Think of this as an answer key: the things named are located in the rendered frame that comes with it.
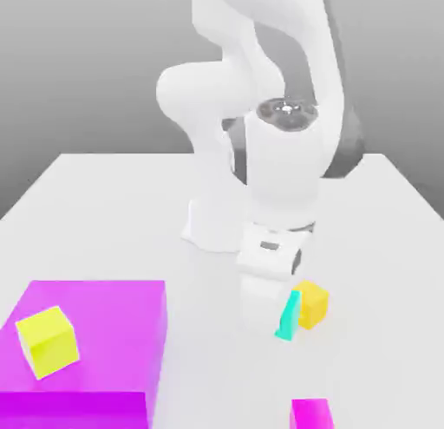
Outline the large magenta box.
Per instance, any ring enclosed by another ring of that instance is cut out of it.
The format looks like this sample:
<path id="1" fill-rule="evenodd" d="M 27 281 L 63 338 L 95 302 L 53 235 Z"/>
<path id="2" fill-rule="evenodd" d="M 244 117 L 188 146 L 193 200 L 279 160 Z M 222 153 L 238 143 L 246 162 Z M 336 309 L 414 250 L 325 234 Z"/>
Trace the large magenta box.
<path id="1" fill-rule="evenodd" d="M 37 380 L 16 322 L 58 306 L 80 360 Z M 0 429 L 152 429 L 167 334 L 162 281 L 32 281 L 0 328 Z"/>

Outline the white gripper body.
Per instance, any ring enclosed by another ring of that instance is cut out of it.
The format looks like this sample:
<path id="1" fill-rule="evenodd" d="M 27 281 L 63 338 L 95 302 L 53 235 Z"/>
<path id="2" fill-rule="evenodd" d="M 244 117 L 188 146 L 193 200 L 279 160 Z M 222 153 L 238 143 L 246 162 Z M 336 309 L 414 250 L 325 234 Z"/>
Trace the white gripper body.
<path id="1" fill-rule="evenodd" d="M 242 275 L 240 299 L 244 325 L 255 332 L 275 332 L 290 292 L 288 283 Z"/>

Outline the small orange cube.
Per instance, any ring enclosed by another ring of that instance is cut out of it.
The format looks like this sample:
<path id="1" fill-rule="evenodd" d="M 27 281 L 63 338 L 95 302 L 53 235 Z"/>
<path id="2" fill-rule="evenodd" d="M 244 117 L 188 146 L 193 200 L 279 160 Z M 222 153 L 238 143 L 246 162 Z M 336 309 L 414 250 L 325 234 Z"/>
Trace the small orange cube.
<path id="1" fill-rule="evenodd" d="M 310 330 L 327 314 L 329 292 L 311 281 L 301 281 L 294 290 L 301 293 L 301 309 L 298 324 Z"/>

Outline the small pink cube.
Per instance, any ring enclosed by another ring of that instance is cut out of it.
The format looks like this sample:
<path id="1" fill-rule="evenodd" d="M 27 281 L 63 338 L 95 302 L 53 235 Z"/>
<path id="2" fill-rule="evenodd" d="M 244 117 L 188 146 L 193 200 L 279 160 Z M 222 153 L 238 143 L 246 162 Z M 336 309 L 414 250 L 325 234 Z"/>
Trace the small pink cube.
<path id="1" fill-rule="evenodd" d="M 292 400 L 290 429 L 335 429 L 328 400 L 325 398 Z"/>

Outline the small yellow cube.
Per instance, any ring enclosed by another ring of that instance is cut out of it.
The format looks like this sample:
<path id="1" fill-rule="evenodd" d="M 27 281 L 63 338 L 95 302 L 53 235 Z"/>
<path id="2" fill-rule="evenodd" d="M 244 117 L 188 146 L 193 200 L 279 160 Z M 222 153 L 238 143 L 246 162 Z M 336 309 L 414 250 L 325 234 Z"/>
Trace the small yellow cube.
<path id="1" fill-rule="evenodd" d="M 41 380 L 80 360 L 75 330 L 59 306 L 15 323 L 23 355 Z"/>

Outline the small teal cube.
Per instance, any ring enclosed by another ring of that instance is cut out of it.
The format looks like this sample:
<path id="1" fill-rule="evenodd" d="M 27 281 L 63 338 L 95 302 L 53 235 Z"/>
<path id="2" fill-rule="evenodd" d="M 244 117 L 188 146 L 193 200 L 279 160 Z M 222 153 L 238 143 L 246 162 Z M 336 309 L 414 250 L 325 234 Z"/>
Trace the small teal cube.
<path id="1" fill-rule="evenodd" d="M 275 336 L 286 341 L 291 341 L 298 328 L 302 303 L 302 294 L 299 290 L 292 290 L 280 317 Z"/>

